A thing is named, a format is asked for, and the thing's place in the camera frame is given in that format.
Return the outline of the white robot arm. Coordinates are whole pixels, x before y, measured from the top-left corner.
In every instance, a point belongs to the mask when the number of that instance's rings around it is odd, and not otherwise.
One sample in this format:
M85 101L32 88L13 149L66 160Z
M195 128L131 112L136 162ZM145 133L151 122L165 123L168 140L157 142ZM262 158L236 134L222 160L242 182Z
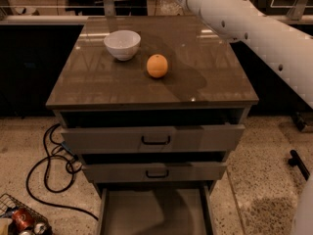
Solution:
M248 0L175 0L214 33L243 42L281 82L313 104L313 40L269 18ZM231 157L228 178L246 235L312 235L312 181L287 164L288 138L271 118L247 121L247 131Z

